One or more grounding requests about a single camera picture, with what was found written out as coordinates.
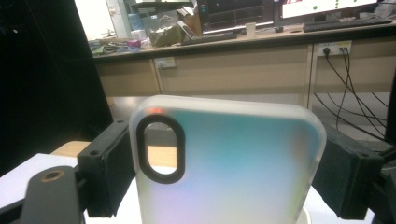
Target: desk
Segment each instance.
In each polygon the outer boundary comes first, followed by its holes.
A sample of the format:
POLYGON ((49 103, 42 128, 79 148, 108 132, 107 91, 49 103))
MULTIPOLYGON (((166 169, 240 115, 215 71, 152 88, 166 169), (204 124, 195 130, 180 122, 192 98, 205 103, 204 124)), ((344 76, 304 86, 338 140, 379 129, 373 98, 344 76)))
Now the desk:
MULTIPOLYGON (((0 207, 9 203, 16 202, 23 198, 26 190, 27 181, 30 176, 57 165, 75 166, 76 156, 84 148, 86 142, 71 142, 54 151, 57 155, 37 154, 29 161, 21 164, 10 173, 0 178, 0 207)), ((346 221, 337 218, 335 213, 321 200, 318 193, 311 188, 308 192, 304 207, 310 213, 313 224, 369 224, 373 218, 373 213, 369 211, 366 220, 346 221)), ((139 202, 137 199, 137 188, 135 181, 125 195, 118 215, 113 218, 91 218, 85 213, 88 224, 102 223, 141 223, 139 202)))
MULTIPOLYGON (((396 23, 314 33, 302 25, 257 33, 257 38, 158 48, 95 58, 106 96, 293 94, 310 108, 314 92, 342 91, 318 43, 352 40, 351 76, 357 91, 390 91, 396 65, 396 23), (157 69, 174 57, 176 68, 157 69)), ((342 57, 332 58, 344 69, 342 57)))

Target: electronic device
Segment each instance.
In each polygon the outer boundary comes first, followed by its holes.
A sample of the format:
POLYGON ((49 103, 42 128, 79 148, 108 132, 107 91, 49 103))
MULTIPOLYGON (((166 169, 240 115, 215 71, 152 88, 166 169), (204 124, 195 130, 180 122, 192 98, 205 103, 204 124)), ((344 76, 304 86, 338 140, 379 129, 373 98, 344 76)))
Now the electronic device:
POLYGON ((374 6, 377 0, 275 0, 275 26, 298 22, 324 21, 326 14, 374 6))
POLYGON ((345 29, 352 27, 387 24, 391 22, 393 22, 393 20, 387 18, 360 19, 360 20, 342 21, 342 22, 314 23, 304 26, 303 29, 304 32, 307 33, 307 32, 315 32, 315 31, 323 31, 323 30, 336 30, 336 29, 345 29))
POLYGON ((235 31, 246 23, 273 24, 273 0, 197 0, 203 34, 235 31))

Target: black panel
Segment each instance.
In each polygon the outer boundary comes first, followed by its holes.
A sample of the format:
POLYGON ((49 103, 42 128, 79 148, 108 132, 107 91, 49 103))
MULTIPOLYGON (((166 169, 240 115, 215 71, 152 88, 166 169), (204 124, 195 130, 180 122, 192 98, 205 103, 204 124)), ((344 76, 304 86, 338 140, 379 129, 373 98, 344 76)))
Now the black panel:
POLYGON ((135 175, 128 121, 114 122, 79 153, 78 171, 90 217, 115 216, 135 175))
POLYGON ((74 1, 0 6, 3 175, 38 152, 91 141, 112 118, 74 1))
POLYGON ((395 146, 396 144, 396 71, 393 77, 392 90, 390 92, 388 105, 387 131, 385 141, 395 146))
POLYGON ((344 219, 364 219, 372 182, 383 158, 325 124, 326 147, 312 186, 334 213, 344 219))

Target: camera cutout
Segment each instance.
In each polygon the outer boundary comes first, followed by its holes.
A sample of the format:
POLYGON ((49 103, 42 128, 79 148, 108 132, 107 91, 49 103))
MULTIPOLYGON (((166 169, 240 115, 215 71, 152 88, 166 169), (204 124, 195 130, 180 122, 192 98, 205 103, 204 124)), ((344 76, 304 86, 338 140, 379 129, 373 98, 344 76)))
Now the camera cutout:
POLYGON ((136 129, 140 168, 153 181, 172 184, 185 170, 185 136, 174 119, 160 114, 143 118, 136 129))

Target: frosted phone case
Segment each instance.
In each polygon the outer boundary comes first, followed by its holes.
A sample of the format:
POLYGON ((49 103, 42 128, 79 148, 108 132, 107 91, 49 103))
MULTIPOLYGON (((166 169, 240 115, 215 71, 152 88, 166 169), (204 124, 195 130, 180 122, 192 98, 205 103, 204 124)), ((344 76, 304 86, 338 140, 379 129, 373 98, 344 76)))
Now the frosted phone case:
POLYGON ((144 101, 130 133, 143 224, 295 223, 326 140, 297 105, 176 96, 144 101), (158 121, 179 134, 170 175, 152 173, 142 143, 158 121))

